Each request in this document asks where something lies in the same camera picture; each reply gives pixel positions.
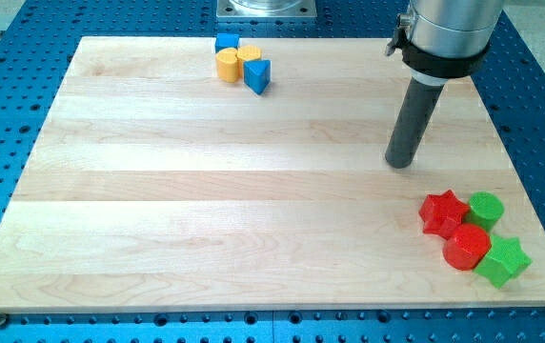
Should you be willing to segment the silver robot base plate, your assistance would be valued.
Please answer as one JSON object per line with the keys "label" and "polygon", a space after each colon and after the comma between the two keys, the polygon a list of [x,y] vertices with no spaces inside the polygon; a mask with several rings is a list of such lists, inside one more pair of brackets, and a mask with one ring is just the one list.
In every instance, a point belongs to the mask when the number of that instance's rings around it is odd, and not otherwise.
{"label": "silver robot base plate", "polygon": [[315,18],[315,0],[217,0],[216,17],[222,19]]}

